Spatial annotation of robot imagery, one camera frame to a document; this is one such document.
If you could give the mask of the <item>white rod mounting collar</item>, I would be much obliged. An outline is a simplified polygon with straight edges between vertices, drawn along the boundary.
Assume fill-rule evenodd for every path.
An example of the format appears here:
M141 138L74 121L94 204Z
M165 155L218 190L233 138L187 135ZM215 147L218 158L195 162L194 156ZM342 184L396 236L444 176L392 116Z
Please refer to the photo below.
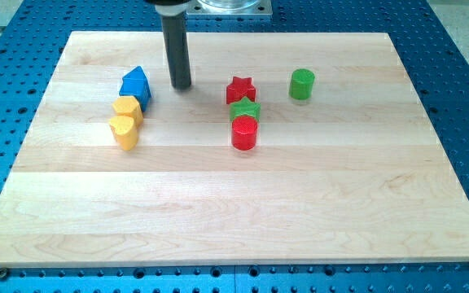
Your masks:
M175 16L183 13L190 0L146 0L155 6L156 12L162 16Z

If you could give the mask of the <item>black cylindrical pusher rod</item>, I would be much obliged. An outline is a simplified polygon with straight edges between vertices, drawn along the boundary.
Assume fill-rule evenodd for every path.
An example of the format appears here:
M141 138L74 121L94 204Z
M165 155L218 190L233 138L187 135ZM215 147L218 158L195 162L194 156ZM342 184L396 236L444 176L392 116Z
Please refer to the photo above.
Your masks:
M171 85L176 90L187 90L191 87L191 68L184 13L162 16L161 23Z

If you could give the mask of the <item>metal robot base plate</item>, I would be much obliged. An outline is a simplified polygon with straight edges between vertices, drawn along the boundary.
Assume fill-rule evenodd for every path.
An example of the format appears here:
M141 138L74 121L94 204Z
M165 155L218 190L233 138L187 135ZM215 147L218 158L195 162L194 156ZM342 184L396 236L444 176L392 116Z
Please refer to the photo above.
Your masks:
M271 16L271 0L191 0L188 15Z

